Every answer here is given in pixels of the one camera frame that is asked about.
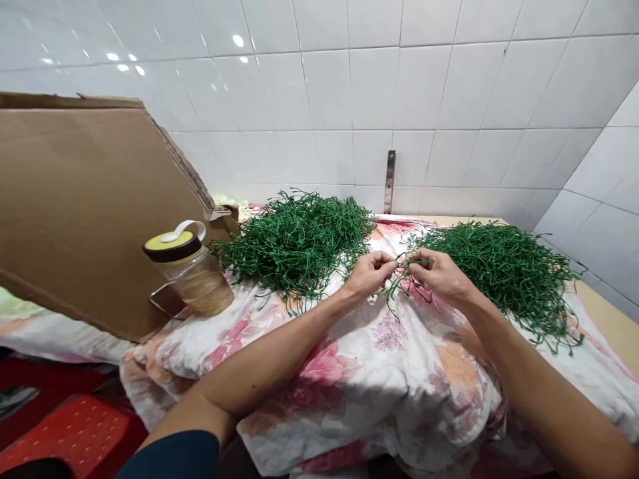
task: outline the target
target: bottle handle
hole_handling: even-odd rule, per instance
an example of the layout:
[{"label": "bottle handle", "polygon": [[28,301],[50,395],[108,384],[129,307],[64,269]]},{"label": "bottle handle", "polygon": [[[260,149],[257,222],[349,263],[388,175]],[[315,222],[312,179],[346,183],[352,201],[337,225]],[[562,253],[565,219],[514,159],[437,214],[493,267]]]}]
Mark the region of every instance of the bottle handle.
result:
[{"label": "bottle handle", "polygon": [[198,238],[200,238],[200,241],[203,241],[204,236],[206,236],[206,226],[204,226],[204,223],[195,221],[195,220],[183,221],[182,223],[178,224],[178,227],[175,229],[174,232],[169,233],[168,235],[162,236],[160,241],[162,243],[170,243],[171,241],[177,240],[178,237],[182,234],[182,232],[186,229],[186,227],[191,224],[198,225]]}]

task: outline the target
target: red object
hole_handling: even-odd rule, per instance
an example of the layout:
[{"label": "red object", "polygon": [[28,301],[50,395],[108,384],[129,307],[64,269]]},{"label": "red object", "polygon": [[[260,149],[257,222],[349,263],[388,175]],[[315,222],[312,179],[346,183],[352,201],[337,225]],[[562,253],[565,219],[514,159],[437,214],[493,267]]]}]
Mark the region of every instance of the red object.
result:
[{"label": "red object", "polygon": [[110,479],[147,434],[139,417],[80,396],[0,454],[0,473],[32,460],[60,458],[77,479]]},{"label": "red object", "polygon": [[38,389],[38,395],[2,422],[0,451],[29,432],[63,401],[89,394],[107,379],[103,374],[72,365],[15,357],[2,359],[0,391],[25,386]]}]

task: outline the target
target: hand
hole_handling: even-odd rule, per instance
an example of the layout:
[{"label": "hand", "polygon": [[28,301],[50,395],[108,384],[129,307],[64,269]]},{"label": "hand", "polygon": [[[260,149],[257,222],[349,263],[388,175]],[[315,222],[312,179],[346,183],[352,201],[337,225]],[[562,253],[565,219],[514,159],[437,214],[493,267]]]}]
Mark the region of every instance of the hand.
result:
[{"label": "hand", "polygon": [[360,256],[343,289],[364,299],[383,287],[397,266],[399,263],[383,251]]},{"label": "hand", "polygon": [[470,299],[481,294],[473,282],[446,253],[419,248],[408,256],[409,261],[426,259],[429,263],[411,263],[408,271],[424,289],[431,289],[454,308],[460,309]]}]

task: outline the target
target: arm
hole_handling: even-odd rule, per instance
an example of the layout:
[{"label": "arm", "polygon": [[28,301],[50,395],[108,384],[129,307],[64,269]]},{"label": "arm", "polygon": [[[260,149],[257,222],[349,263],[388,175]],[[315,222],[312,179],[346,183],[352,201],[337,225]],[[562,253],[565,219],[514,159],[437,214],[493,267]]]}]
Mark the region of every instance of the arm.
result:
[{"label": "arm", "polygon": [[141,447],[192,429],[207,430],[224,444],[238,421],[286,386],[322,335],[379,289],[397,266],[381,251],[359,258],[337,293],[240,349],[196,383]]},{"label": "arm", "polygon": [[457,308],[492,360],[504,393],[550,463],[564,477],[639,476],[623,434],[512,327],[445,253],[419,249],[411,274]]}]

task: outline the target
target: beige countertop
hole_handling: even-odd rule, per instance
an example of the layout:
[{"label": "beige countertop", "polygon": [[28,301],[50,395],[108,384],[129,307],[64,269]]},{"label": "beige countertop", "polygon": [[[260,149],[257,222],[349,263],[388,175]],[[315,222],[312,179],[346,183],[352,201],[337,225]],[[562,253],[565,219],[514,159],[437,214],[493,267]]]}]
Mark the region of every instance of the beige countertop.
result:
[{"label": "beige countertop", "polygon": [[[442,225],[452,226],[459,222],[466,222],[467,216],[414,216],[420,220],[437,222]],[[486,223],[488,221],[499,220],[500,218],[473,218],[475,221]],[[639,378],[639,325],[623,314],[595,290],[583,281],[576,282],[577,293],[586,307],[590,318],[599,328],[599,331],[606,337],[615,352],[624,361],[624,364],[632,371],[632,374]]]}]

